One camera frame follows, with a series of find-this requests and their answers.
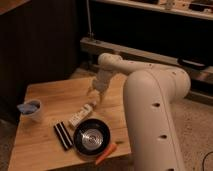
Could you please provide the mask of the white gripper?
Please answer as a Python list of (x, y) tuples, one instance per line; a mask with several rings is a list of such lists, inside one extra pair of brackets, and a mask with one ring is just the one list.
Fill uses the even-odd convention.
[(110, 80), (113, 76), (113, 72), (100, 69), (92, 81), (92, 86), (89, 86), (86, 94), (89, 95), (94, 89), (97, 90), (99, 92), (99, 102), (102, 103), (104, 100), (104, 92), (108, 89)]

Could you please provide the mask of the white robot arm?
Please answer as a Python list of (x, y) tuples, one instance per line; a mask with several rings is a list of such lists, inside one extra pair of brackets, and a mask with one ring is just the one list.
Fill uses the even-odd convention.
[(191, 86), (187, 72), (157, 63), (124, 60), (103, 53), (90, 86), (104, 97), (112, 77), (127, 76), (123, 105), (135, 171), (186, 171), (170, 105)]

